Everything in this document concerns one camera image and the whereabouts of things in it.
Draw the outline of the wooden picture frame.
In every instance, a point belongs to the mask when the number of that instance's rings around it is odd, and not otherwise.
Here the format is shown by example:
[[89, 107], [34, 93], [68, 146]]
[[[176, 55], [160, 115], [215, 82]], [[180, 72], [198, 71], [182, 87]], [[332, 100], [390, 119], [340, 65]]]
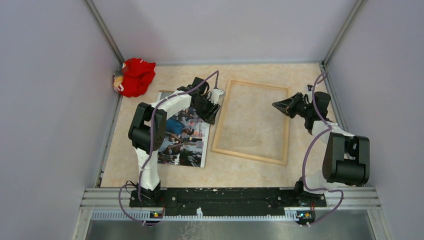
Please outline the wooden picture frame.
[[229, 80], [211, 150], [232, 157], [287, 165], [290, 119], [277, 113], [272, 103], [291, 93], [287, 86]]

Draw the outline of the printed photo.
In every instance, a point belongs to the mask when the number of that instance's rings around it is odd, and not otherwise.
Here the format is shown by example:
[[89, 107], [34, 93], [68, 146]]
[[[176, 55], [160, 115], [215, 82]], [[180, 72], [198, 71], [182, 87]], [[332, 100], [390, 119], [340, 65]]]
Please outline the printed photo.
[[158, 163], [204, 168], [210, 124], [204, 122], [192, 107], [170, 116], [165, 139], [158, 150]]

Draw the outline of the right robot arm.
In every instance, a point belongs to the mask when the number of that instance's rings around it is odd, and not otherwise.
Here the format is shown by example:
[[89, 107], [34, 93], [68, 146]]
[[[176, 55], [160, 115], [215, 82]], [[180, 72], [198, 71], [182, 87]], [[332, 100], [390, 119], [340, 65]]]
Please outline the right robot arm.
[[322, 162], [322, 176], [327, 183], [363, 186], [370, 177], [370, 140], [349, 133], [331, 121], [328, 107], [331, 97], [322, 91], [295, 95], [272, 103], [285, 116], [300, 116], [304, 127], [314, 137], [326, 144]]

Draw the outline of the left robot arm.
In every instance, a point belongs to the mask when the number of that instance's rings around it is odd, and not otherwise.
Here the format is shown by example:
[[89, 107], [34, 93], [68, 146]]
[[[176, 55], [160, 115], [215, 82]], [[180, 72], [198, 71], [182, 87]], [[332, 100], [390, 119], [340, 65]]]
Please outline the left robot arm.
[[202, 121], [213, 125], [221, 107], [218, 101], [224, 93], [217, 86], [209, 89], [205, 79], [196, 77], [192, 84], [179, 87], [160, 101], [138, 104], [128, 131], [139, 166], [137, 200], [149, 207], [160, 202], [158, 154], [165, 141], [167, 120], [184, 109], [193, 108]]

